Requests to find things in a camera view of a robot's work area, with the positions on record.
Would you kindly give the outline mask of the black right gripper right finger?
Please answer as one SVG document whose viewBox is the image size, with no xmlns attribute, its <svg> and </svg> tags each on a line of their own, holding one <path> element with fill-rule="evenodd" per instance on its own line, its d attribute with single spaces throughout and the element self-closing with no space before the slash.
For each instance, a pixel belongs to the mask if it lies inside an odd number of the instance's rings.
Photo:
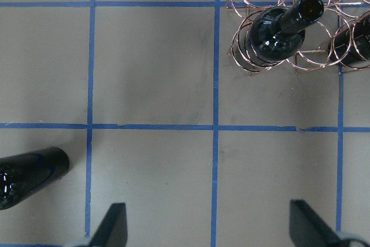
<svg viewBox="0 0 370 247">
<path fill-rule="evenodd" d="M 341 246 L 341 239 L 304 200 L 290 201 L 289 236 L 294 246 Z"/>
</svg>

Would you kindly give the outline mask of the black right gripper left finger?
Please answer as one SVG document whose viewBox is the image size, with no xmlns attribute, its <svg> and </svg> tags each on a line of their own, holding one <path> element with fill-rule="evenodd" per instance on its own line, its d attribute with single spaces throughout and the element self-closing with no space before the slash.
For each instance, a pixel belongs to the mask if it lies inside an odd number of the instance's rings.
<svg viewBox="0 0 370 247">
<path fill-rule="evenodd" d="M 112 204 L 89 246 L 126 246 L 128 242 L 127 213 L 125 203 Z"/>
</svg>

